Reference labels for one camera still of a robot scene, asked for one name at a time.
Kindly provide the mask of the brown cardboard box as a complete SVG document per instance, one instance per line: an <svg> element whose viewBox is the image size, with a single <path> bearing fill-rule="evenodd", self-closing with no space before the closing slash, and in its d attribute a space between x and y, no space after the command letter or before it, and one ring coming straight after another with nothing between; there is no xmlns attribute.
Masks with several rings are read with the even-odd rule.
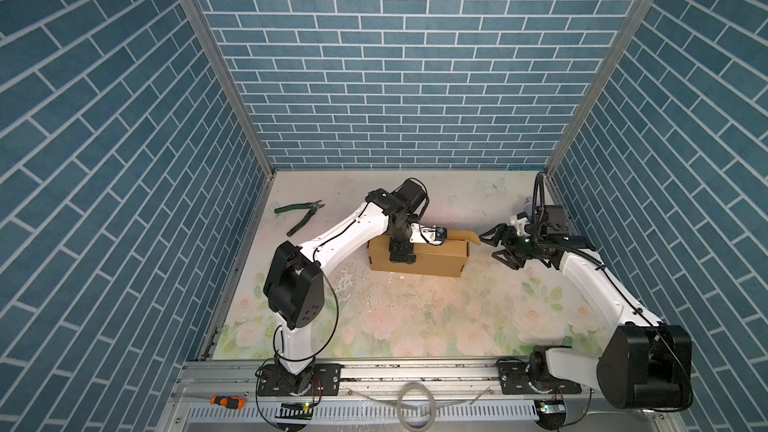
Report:
<svg viewBox="0 0 768 432"><path fill-rule="evenodd" d="M449 230L439 246L403 245L381 235L368 242L367 252L373 271L459 278L468 264L470 245L482 245L475 232Z"/></svg>

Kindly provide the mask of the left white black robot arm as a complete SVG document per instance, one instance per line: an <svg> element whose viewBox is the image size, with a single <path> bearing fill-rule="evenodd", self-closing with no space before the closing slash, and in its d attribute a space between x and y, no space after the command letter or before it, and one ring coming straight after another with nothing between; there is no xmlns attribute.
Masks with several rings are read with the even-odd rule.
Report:
<svg viewBox="0 0 768 432"><path fill-rule="evenodd" d="M277 320L274 365L269 371L280 392L302 395L317 384L318 354L311 346L311 323L324 307L325 290L333 288L330 272L379 236L389 238L389 259L395 264L414 264L417 244L445 242L444 229L420 224L428 205L426 186L408 178L391 192L381 188L369 192L348 217L316 238L299 245L285 241L277 247L263 294Z"/></svg>

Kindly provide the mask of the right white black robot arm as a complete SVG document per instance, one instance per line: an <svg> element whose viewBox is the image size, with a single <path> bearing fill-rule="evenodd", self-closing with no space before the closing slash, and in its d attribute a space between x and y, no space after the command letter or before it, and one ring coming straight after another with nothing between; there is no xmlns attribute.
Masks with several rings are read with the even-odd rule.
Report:
<svg viewBox="0 0 768 432"><path fill-rule="evenodd" d="M548 209L540 206L479 239L494 247L494 259L513 270L538 260L560 271L608 325L610 338L600 356L566 346L535 347L528 366L532 384L560 381L588 386L617 409L681 412L693 405L690 335L642 305L587 238L551 221Z"/></svg>

